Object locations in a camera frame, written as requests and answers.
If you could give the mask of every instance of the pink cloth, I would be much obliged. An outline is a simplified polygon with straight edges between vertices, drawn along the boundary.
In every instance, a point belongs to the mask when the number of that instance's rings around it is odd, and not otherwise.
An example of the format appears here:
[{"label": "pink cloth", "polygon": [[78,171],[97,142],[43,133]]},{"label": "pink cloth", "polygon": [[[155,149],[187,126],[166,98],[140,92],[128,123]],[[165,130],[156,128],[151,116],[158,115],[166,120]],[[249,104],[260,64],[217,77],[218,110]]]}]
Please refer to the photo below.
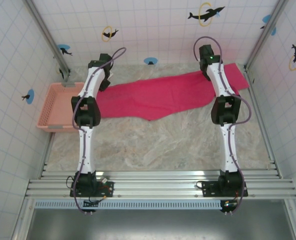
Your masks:
[{"label": "pink cloth", "polygon": [[[225,65],[224,71],[235,92],[249,87],[236,64]],[[203,107],[215,96],[212,83],[201,71],[196,71],[111,86],[104,92],[98,92],[97,103],[103,118],[157,120]]]}]

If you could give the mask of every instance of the marble floor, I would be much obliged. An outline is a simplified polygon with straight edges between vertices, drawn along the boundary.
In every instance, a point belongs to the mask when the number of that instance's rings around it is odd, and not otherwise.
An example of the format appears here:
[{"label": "marble floor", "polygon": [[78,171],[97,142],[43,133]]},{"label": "marble floor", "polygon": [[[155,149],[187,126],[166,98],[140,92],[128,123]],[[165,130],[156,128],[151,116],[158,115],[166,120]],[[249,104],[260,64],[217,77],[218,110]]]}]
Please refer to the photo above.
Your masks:
[{"label": "marble floor", "polygon": [[[198,71],[196,63],[165,65],[124,65],[113,67],[111,85],[175,76]],[[71,73],[70,81],[84,82],[87,68]],[[240,94],[249,103],[249,91]],[[100,171],[131,170],[218,170],[220,168],[219,128],[211,120],[213,102],[178,112],[155,121],[137,117],[103,118],[96,129],[94,156]],[[248,116],[241,104],[238,120]],[[266,169],[269,157],[256,116],[236,126],[237,159],[243,169]],[[77,133],[56,133],[48,171],[75,171],[79,160]]]}]

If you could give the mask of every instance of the purple cable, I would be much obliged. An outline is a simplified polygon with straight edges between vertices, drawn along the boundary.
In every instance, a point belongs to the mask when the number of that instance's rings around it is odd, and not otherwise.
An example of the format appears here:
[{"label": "purple cable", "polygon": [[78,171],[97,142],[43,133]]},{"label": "purple cable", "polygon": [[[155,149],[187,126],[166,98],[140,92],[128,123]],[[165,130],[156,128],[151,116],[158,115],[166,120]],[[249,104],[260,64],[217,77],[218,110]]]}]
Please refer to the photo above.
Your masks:
[{"label": "purple cable", "polygon": [[210,40],[213,40],[217,44],[217,46],[219,48],[219,52],[220,52],[220,59],[219,59],[218,71],[219,71],[219,76],[220,76],[221,83],[224,86],[225,91],[230,96],[235,97],[235,98],[240,99],[241,101],[243,101],[247,105],[247,108],[249,110],[249,116],[247,117],[246,120],[240,121],[240,122],[235,122],[235,123],[231,124],[230,127],[228,128],[228,147],[229,147],[230,156],[232,158],[233,163],[235,164],[235,166],[237,167],[238,171],[240,172],[241,179],[242,179],[242,189],[241,189],[240,200],[239,200],[239,203],[238,203],[237,207],[232,211],[232,214],[233,214],[233,213],[235,213],[237,211],[237,209],[240,207],[240,205],[241,205],[241,203],[243,201],[243,197],[244,197],[244,193],[245,193],[245,177],[244,177],[244,174],[243,174],[241,168],[239,167],[239,165],[237,163],[237,160],[235,159],[234,154],[233,154],[233,149],[232,149],[232,144],[231,144],[231,128],[233,126],[236,126],[236,125],[239,125],[239,124],[247,123],[250,120],[250,118],[252,117],[252,108],[251,108],[250,104],[245,99],[243,99],[241,96],[238,96],[236,94],[232,94],[231,92],[229,92],[227,90],[227,86],[226,86],[226,84],[224,82],[222,71],[221,71],[222,58],[223,58],[223,50],[222,50],[222,47],[220,46],[219,42],[216,39],[212,38],[211,36],[202,36],[202,37],[198,38],[196,40],[196,42],[194,43],[194,45],[193,45],[193,55],[194,55],[194,58],[198,61],[195,48],[196,48],[197,42],[200,39],[210,39]]},{"label": "purple cable", "polygon": [[[122,53],[120,53],[119,55],[117,55],[116,57],[114,57],[116,55],[116,53],[118,53],[120,50],[124,50]],[[77,201],[77,196],[76,196],[76,185],[77,185],[77,182],[78,182],[78,179],[80,177],[80,174],[82,172],[82,169],[83,169],[83,166],[84,166],[84,162],[85,162],[85,159],[86,159],[86,131],[84,129],[82,129],[81,127],[79,128],[78,126],[76,126],[75,124],[75,116],[76,116],[76,113],[77,113],[77,109],[80,105],[80,103],[82,102],[82,100],[85,98],[86,94],[88,93],[88,88],[89,88],[89,85],[90,85],[90,82],[91,80],[93,79],[93,77],[95,76],[96,72],[98,72],[100,69],[102,69],[103,67],[107,66],[108,64],[110,64],[111,62],[114,62],[114,60],[116,60],[117,58],[119,58],[121,55],[123,55],[125,52],[126,52],[127,48],[125,47],[121,47],[119,48],[117,51],[114,52],[114,54],[112,55],[111,57],[111,60],[109,60],[108,62],[106,62],[105,64],[101,65],[100,67],[96,68],[95,71],[93,71],[93,73],[91,74],[91,77],[89,78],[89,81],[86,85],[86,88],[85,88],[85,92],[83,93],[83,95],[81,96],[81,98],[79,99],[79,101],[77,102],[77,105],[76,107],[74,108],[73,110],[73,115],[72,115],[72,126],[74,129],[77,129],[77,130],[81,130],[82,133],[83,133],[83,150],[82,150],[82,160],[81,160],[81,166],[80,166],[80,169],[78,171],[78,174],[73,182],[73,187],[72,187],[72,193],[73,193],[73,199],[74,199],[74,202],[76,203],[76,206],[78,208],[78,210],[85,214],[85,215],[92,215],[92,212],[86,212],[86,211],[83,211],[81,209],[81,207],[79,206],[78,204],[78,201]]]}]

